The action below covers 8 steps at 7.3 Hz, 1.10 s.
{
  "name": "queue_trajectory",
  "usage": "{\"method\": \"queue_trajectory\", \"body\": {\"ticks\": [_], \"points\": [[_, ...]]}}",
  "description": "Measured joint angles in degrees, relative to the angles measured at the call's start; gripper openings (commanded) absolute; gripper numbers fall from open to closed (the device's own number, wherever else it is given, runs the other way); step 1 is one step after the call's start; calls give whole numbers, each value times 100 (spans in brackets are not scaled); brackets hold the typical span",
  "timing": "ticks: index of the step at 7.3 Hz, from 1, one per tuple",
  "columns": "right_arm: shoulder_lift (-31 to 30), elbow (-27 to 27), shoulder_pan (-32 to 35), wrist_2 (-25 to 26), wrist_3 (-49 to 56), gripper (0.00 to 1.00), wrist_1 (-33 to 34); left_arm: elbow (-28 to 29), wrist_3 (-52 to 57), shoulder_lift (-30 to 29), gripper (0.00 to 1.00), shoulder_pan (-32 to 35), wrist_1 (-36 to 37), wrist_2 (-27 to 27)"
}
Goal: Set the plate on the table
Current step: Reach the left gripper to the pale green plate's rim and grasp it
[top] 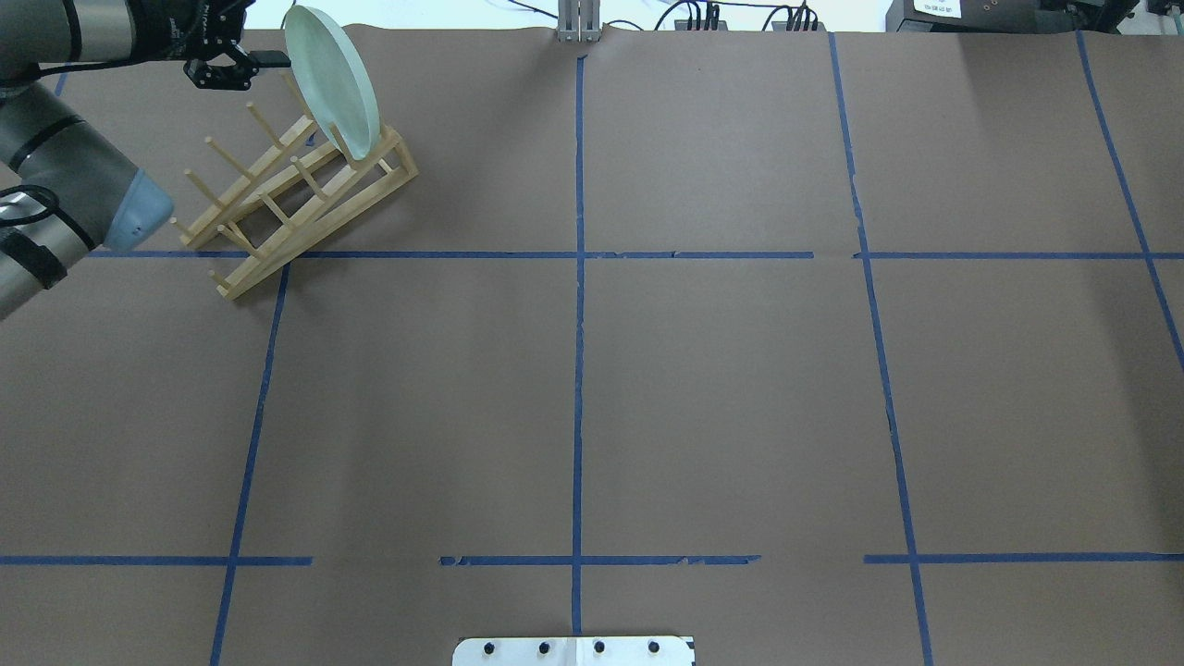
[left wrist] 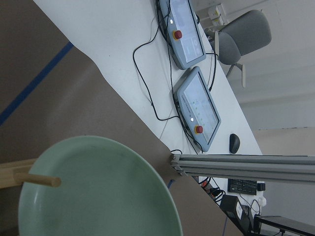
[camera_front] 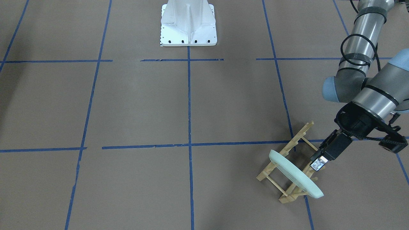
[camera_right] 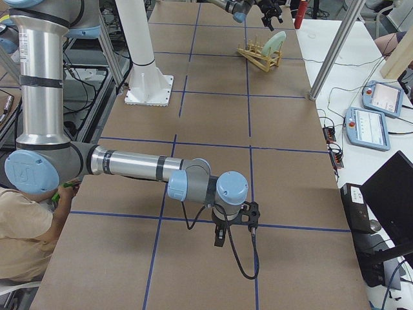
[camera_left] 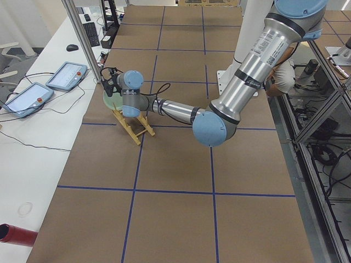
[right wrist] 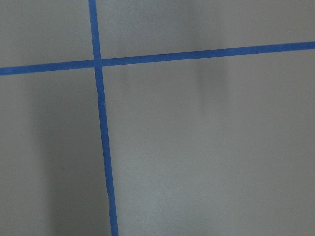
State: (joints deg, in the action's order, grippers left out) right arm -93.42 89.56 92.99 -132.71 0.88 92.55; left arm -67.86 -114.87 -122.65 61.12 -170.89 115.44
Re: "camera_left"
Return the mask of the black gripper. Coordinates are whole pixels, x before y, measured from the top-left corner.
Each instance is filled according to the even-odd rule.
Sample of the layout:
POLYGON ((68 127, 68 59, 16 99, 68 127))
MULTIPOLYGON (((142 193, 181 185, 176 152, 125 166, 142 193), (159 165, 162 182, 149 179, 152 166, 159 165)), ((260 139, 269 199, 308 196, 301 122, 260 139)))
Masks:
POLYGON ((120 73, 122 73, 122 71, 120 71, 116 67, 105 67, 100 69, 101 83, 108 97, 112 97, 114 93, 119 93, 120 95, 122 94, 122 88, 117 81, 117 78, 120 75, 120 73), (104 78, 104 70, 109 71, 109 79, 104 78))

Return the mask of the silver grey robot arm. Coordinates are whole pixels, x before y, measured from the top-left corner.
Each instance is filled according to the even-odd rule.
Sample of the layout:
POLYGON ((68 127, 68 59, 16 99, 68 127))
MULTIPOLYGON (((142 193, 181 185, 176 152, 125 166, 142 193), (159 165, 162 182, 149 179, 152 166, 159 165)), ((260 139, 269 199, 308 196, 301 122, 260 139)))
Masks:
POLYGON ((158 93, 142 94, 144 83, 138 71, 110 69, 110 78, 101 83, 107 96, 119 93, 125 117, 138 117, 143 111, 156 112, 191 125, 196 139, 215 147, 229 140, 241 121, 240 113, 259 90, 269 73, 292 43, 317 39, 327 1, 274 1, 257 37, 239 68, 219 98, 206 109, 160 99, 158 93))

